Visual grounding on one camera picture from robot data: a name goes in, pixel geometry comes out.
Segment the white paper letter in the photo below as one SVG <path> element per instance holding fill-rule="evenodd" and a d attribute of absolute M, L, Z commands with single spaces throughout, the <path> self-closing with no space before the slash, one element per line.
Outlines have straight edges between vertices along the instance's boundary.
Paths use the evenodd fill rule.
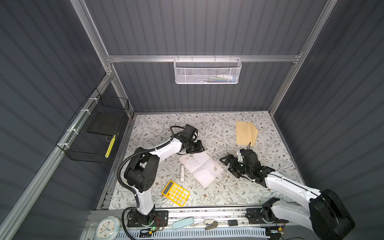
<path fill-rule="evenodd" d="M 206 152 L 184 155 L 180 162 L 206 189 L 216 178 L 220 177 L 223 169 Z"/>

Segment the manila paper envelope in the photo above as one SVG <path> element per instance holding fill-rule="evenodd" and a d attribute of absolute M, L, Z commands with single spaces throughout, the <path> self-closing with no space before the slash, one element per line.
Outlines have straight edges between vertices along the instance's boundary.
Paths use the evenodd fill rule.
<path fill-rule="evenodd" d="M 236 122 L 236 141 L 237 145 L 254 146 L 257 142 L 259 130 L 253 123 L 249 122 Z"/>

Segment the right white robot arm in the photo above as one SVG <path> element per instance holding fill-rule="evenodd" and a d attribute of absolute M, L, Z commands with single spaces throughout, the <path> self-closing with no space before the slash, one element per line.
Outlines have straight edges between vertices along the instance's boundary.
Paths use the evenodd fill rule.
<path fill-rule="evenodd" d="M 236 178 L 245 178 L 294 201 L 291 204 L 272 197 L 261 208 L 248 209 L 246 217 L 250 224 L 293 222 L 313 231 L 321 240 L 342 240 L 356 226 L 334 191 L 310 188 L 284 177 L 273 168 L 263 166 L 251 149 L 241 149 L 237 156 L 229 154 L 220 162 Z"/>

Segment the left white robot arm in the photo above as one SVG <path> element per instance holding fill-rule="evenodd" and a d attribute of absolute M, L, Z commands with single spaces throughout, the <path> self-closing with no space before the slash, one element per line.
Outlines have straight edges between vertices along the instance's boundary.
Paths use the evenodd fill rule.
<path fill-rule="evenodd" d="M 171 137 L 151 149 L 137 148 L 123 160 L 118 168 L 119 184 L 134 194 L 137 212 L 148 217 L 155 211 L 150 188 L 152 187 L 159 164 L 172 155 L 201 153 L 205 149 L 198 140 L 199 131 L 191 125 L 171 126 Z"/>

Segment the white glue stick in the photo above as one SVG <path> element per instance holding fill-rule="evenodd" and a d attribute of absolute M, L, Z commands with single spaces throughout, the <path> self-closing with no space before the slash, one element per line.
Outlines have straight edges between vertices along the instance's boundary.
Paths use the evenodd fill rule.
<path fill-rule="evenodd" d="M 181 165 L 180 166 L 180 182 L 184 182 L 185 181 L 185 166 L 184 165 Z"/>

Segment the yellow calculator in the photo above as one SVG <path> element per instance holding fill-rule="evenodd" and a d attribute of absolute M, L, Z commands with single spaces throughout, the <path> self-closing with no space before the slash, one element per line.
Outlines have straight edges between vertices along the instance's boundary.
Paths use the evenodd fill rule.
<path fill-rule="evenodd" d="M 179 207 L 183 207 L 190 196 L 190 192 L 175 182 L 169 181 L 163 189 L 162 195 Z"/>

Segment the small black square block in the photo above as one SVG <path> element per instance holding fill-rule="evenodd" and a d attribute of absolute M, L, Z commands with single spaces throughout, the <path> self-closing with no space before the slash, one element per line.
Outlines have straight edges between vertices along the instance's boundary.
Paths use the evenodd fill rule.
<path fill-rule="evenodd" d="M 237 220 L 228 220 L 228 226 L 229 227 L 238 226 L 238 221 Z"/>

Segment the small metal latch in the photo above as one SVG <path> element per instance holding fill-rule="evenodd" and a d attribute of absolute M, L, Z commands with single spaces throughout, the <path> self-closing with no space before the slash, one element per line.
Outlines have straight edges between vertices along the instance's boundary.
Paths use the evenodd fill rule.
<path fill-rule="evenodd" d="M 205 227 L 206 231 L 213 230 L 217 228 L 219 225 L 219 223 L 216 220 L 209 220 L 209 219 L 204 220 L 204 224 L 206 225 Z"/>

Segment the pens in white basket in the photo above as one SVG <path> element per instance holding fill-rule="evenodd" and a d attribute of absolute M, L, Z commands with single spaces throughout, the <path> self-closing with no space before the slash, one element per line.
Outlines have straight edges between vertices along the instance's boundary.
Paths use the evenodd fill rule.
<path fill-rule="evenodd" d="M 206 76 L 205 78 L 198 79 L 200 83 L 207 84 L 237 84 L 238 76 L 235 75 L 216 75 Z"/>

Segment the light blue eraser case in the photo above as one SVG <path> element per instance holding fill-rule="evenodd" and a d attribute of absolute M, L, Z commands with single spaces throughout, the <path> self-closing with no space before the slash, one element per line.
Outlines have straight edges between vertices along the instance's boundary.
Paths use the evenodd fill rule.
<path fill-rule="evenodd" d="M 178 220 L 176 222 L 173 222 L 172 229 L 178 230 L 178 229 L 186 228 L 186 227 L 192 226 L 194 222 L 195 222 L 194 218 L 192 217 Z"/>

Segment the white analog clock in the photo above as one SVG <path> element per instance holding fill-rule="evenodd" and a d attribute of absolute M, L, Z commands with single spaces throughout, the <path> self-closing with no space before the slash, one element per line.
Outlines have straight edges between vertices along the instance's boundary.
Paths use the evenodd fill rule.
<path fill-rule="evenodd" d="M 117 217 L 107 217 L 99 223 L 95 233 L 95 240 L 115 240 L 120 228 L 121 221 Z"/>

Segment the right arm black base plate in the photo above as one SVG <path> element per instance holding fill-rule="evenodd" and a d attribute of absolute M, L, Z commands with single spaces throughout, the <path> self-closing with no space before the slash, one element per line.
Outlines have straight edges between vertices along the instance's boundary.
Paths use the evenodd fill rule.
<path fill-rule="evenodd" d="M 267 208 L 248 208 L 246 209 L 245 217 L 250 224 L 283 224 L 285 225 L 289 221 L 278 219 Z"/>

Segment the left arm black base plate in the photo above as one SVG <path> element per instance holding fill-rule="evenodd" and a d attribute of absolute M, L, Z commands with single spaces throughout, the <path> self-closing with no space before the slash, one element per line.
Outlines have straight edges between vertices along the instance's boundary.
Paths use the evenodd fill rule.
<path fill-rule="evenodd" d="M 166 227 L 168 225 L 169 211 L 153 210 L 148 215 L 141 214 L 138 210 L 131 210 L 127 216 L 126 226 L 139 227 Z"/>

